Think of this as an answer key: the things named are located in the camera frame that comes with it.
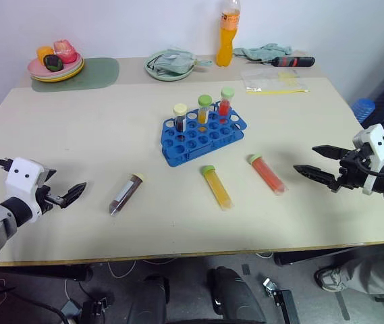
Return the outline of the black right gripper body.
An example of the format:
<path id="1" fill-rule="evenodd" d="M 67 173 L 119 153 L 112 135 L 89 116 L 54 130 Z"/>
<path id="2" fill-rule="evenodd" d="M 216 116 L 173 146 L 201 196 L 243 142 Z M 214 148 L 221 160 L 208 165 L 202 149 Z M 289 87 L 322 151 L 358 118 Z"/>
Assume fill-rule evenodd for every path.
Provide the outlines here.
<path id="1" fill-rule="evenodd" d="M 337 179 L 338 190 L 340 188 L 353 190 L 364 186 L 368 174 L 360 169 L 358 162 L 368 159 L 368 153 L 371 153 L 368 145 L 356 150 L 337 149 L 337 158 L 340 164 L 339 177 Z"/>

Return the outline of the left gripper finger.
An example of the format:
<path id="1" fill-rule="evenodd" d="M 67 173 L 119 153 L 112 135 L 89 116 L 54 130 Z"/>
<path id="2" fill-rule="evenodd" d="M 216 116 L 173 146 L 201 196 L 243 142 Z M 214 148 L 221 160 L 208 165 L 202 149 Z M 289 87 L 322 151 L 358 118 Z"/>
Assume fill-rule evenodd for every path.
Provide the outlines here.
<path id="1" fill-rule="evenodd" d="M 39 175 L 39 184 L 44 185 L 56 172 L 56 169 L 44 168 L 44 171 Z"/>
<path id="2" fill-rule="evenodd" d="M 70 188 L 65 195 L 61 197 L 61 207 L 68 207 L 70 206 L 75 200 L 77 200 L 81 194 L 83 193 L 84 189 L 86 188 L 87 183 L 83 182 L 80 184 L 76 184 L 72 188 Z"/>

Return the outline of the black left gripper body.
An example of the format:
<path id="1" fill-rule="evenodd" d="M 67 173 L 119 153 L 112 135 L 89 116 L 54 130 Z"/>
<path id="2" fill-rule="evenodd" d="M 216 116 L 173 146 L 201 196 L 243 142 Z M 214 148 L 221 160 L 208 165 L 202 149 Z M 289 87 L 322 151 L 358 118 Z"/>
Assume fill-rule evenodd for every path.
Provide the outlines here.
<path id="1" fill-rule="evenodd" d="M 42 213 L 50 211 L 54 205 L 60 208 L 65 207 L 65 199 L 51 193 L 51 188 L 47 185 L 43 185 L 36 190 L 36 201 L 41 209 Z"/>

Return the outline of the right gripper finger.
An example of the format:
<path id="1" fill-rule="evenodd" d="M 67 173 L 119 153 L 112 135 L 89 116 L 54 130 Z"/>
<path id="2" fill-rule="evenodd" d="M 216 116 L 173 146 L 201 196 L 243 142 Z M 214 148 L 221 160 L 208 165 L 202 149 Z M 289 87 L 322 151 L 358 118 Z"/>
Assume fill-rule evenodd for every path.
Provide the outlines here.
<path id="1" fill-rule="evenodd" d="M 331 145 L 314 146 L 312 147 L 312 150 L 326 158 L 334 160 L 340 160 L 348 153 L 347 149 Z"/>
<path id="2" fill-rule="evenodd" d="M 322 171 L 317 167 L 313 167 L 311 165 L 293 165 L 293 168 L 309 180 L 324 184 L 332 192 L 337 192 L 340 188 L 340 185 L 337 183 L 334 175 Z"/>

